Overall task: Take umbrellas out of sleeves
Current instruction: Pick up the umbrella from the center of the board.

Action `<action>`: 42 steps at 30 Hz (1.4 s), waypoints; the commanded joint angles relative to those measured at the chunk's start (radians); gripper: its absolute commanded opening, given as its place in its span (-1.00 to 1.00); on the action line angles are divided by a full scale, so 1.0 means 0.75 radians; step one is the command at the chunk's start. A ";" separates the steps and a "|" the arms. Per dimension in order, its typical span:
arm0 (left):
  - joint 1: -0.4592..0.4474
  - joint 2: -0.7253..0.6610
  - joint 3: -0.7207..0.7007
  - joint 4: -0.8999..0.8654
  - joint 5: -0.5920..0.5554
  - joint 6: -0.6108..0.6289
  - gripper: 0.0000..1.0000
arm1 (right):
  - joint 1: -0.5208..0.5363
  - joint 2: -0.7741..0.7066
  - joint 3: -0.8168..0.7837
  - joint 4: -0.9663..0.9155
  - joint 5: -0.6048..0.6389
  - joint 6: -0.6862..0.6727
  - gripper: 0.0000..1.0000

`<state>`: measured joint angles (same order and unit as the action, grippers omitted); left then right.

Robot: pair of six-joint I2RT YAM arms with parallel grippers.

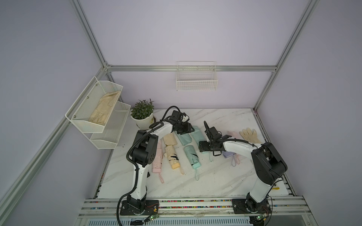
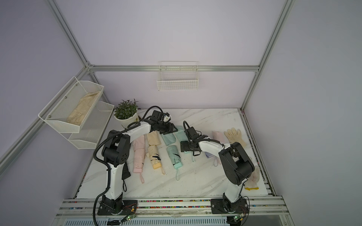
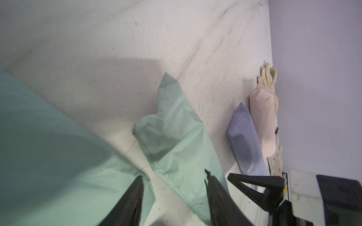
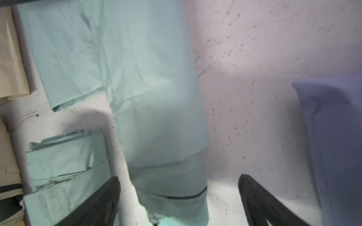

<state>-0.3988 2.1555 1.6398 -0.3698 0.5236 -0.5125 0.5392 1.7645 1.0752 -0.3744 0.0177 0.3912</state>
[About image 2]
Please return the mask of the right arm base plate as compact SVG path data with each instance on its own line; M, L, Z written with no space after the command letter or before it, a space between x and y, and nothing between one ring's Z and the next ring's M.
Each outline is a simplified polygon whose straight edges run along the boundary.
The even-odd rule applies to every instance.
M246 199L238 199L231 203L227 198L211 199L211 212L213 214L247 214L249 206Z

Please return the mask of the pink umbrella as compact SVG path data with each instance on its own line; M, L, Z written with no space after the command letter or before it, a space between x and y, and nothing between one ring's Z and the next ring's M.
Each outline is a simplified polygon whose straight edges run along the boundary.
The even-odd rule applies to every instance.
M144 161L145 161L145 150L144 149L135 150L134 159L133 159L133 173L139 175L142 184L144 183L144 178L142 176Z
M213 139L221 142L221 143L226 143L225 142L225 136L222 132L219 131L212 131L212 135L213 135ZM221 160L218 156L215 157L214 160L214 166L217 167L218 165L221 165Z

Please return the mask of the yellow umbrella sleeve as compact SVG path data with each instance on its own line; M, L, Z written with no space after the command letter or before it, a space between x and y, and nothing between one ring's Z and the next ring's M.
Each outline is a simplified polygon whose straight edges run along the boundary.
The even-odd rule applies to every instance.
M147 134L147 140L149 146L159 146L161 145L161 141L159 138L159 133L157 131L153 131Z

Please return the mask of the yellow umbrella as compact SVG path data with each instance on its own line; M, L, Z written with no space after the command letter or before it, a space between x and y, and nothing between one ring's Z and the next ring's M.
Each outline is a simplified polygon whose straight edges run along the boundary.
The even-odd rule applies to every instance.
M161 157L160 154L158 152L157 146L152 145L148 147L148 157L149 160L151 162L152 168L153 169L160 169L161 173L163 175L165 175L165 171L163 169L162 163L161 163Z

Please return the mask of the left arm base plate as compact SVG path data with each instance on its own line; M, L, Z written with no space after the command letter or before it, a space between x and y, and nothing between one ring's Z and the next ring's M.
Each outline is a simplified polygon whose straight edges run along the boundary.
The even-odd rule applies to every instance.
M100 202L100 207L97 211L98 216L126 216L136 212L138 205L137 200L121 200L110 201L105 200Z

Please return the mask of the purple umbrella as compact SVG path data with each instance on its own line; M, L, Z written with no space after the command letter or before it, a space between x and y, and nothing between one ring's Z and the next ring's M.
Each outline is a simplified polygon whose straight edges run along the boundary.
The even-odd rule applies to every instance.
M206 155L207 158L212 158L212 157L214 157L214 155L212 155L211 153L208 153L208 152L205 152L205 155Z

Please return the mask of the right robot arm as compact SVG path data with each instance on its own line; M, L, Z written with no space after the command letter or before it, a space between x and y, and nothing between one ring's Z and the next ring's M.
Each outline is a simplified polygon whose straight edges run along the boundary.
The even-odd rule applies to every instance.
M242 188L255 170L252 160L239 142L224 144L211 139L190 127L186 121L183 121L183 128L187 141L180 143L182 152L192 152L194 156L206 152L220 159L224 174L229 180L222 195L222 207L225 212L235 212L242 202Z

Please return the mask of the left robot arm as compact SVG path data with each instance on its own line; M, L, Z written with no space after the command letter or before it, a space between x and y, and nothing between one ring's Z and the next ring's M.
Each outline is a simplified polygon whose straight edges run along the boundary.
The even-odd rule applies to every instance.
M171 123L169 113L163 112L158 106L150 107L141 119L128 124L122 131L111 130L107 138L94 150L93 159L107 167L107 186L103 193L97 196L101 198L100 208L110 209L114 214L124 208L122 201L126 186L117 188L117 173L120 172L125 180L130 176L127 171L127 160L130 149L134 151L133 171L141 175L143 172L146 155L145 135L170 134L177 128Z

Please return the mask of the green umbrella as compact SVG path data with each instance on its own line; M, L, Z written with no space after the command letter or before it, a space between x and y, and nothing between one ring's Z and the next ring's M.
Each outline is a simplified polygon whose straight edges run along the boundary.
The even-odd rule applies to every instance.
M188 144L188 138L187 138L187 135L186 135L186 133L184 131L183 126L179 125L179 126L176 126L176 128L177 128L178 131L175 132L175 135L176 135L177 139L179 140L179 142L181 143L183 141L186 141L186 144ZM185 155L188 155L193 163L196 161L194 156L193 156L193 153L191 151L184 151L183 153Z
M181 156L179 155L177 146L175 145L170 145L166 148L168 156L171 160L171 163L173 165L173 167L176 169L176 180L179 181L180 180L180 173L179 173L179 168L181 168L183 166L182 161L181 161Z

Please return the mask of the black umbrella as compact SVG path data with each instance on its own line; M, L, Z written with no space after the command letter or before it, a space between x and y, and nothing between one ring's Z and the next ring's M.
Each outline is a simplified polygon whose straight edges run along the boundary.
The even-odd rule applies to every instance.
M123 191L127 192L127 185L125 180L128 179L131 176L131 173L129 171L128 168L128 164L124 163L123 168L122 168L122 181L123 181Z

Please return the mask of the green umbrella sleeve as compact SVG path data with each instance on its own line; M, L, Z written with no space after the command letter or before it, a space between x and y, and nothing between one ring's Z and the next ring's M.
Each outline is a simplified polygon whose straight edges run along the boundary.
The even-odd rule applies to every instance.
M176 137L174 136L174 134L170 133L170 134L162 134L161 135L164 143L166 146L172 145L176 142Z

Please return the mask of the pink umbrella sleeve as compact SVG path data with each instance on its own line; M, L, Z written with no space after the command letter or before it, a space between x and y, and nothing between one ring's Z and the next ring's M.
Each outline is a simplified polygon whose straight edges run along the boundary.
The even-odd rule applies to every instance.
M142 135L133 141L133 150L145 150L145 136Z

